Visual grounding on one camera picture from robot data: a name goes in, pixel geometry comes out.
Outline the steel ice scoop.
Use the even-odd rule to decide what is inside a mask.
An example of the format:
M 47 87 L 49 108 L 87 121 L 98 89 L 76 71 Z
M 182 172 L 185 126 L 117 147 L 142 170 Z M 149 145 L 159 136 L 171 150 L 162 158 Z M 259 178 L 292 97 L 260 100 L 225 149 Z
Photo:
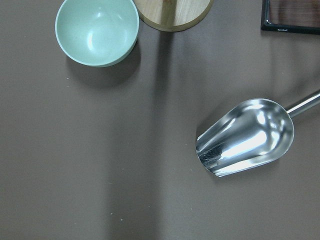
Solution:
M 319 91 L 289 108 L 266 98 L 246 100 L 197 138 L 197 157 L 217 177 L 271 163 L 293 143 L 292 119 L 319 103 Z

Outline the wooden cup tree stand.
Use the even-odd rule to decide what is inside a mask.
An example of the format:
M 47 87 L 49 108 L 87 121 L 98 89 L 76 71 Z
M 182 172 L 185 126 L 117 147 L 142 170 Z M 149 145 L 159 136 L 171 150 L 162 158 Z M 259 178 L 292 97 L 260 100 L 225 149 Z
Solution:
M 213 0 L 135 0 L 141 20 L 163 32 L 194 27 L 209 13 Z

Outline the mint green bowl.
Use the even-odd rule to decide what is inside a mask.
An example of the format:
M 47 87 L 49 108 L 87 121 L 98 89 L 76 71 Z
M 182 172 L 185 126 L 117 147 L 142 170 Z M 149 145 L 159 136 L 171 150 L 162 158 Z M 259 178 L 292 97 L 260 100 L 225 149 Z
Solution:
M 109 67 L 130 54 L 139 24 L 132 0 L 65 0 L 56 15 L 55 36 L 73 61 Z

